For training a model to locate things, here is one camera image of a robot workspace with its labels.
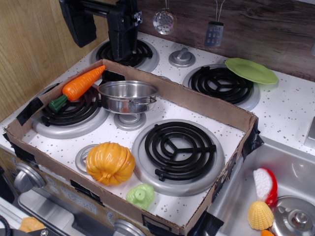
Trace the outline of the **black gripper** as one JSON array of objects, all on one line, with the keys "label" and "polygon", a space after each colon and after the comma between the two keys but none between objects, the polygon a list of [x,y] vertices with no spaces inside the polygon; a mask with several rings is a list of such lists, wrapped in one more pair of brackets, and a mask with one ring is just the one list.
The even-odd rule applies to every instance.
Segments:
[{"label": "black gripper", "polygon": [[109,12],[107,23],[113,58],[121,61],[136,50],[138,26],[142,23],[142,12],[138,10],[137,1],[116,2]]}]

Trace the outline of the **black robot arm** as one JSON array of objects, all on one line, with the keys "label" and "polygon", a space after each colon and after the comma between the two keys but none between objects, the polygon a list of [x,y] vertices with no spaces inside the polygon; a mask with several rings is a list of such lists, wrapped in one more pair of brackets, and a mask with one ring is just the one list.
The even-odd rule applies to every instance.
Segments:
[{"label": "black robot arm", "polygon": [[100,16],[107,19],[114,60],[121,61],[136,52],[138,26],[142,23],[137,1],[109,4],[97,0],[61,0],[59,3],[70,34],[80,48],[96,39],[94,16]]}]

